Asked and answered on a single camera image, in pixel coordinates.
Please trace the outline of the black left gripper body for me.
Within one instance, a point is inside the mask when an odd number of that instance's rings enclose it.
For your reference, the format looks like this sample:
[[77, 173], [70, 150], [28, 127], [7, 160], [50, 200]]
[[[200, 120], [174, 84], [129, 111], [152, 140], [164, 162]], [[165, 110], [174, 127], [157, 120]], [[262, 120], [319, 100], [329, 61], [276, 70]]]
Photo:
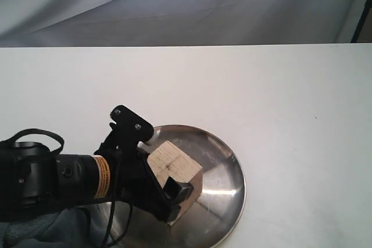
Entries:
[[159, 221], [170, 220], [170, 202], [152, 172], [149, 153], [137, 149], [131, 156], [121, 150], [111, 150], [113, 179], [111, 201], [132, 204]]

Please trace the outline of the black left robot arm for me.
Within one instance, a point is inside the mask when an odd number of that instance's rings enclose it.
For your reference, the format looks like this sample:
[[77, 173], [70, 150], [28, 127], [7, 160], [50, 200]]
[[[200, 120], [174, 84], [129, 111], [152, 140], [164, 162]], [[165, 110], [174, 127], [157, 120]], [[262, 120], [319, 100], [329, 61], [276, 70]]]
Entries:
[[2, 142], [1, 221], [118, 201], [172, 222], [194, 186], [172, 177], [161, 185], [147, 158], [139, 148], [130, 154], [118, 147], [93, 155], [53, 154], [41, 143]]

